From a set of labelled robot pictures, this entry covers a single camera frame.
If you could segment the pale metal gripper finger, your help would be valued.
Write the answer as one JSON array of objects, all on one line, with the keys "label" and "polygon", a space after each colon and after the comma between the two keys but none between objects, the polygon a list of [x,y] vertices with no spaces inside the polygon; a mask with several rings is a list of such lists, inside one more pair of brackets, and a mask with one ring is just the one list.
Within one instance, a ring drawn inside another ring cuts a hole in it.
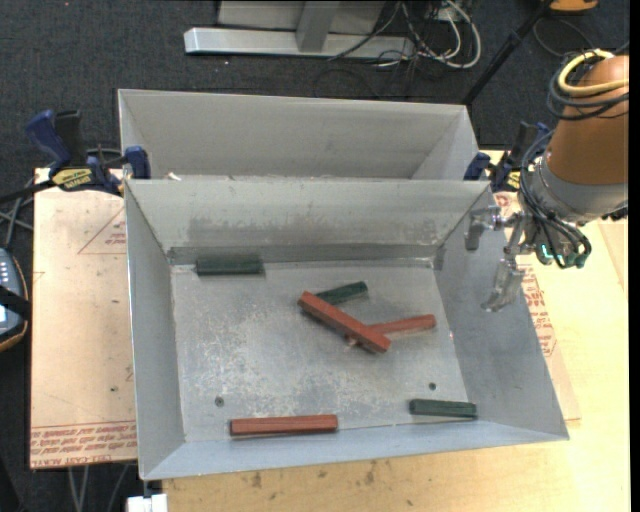
[{"label": "pale metal gripper finger", "polygon": [[485,311],[497,312],[508,303],[507,288],[511,278],[511,271],[511,263],[505,259],[501,259],[494,276],[493,289],[488,299],[482,304],[482,308]]},{"label": "pale metal gripper finger", "polygon": [[525,271],[514,266],[506,268],[503,285],[503,299],[505,304],[511,304],[521,291]]}]

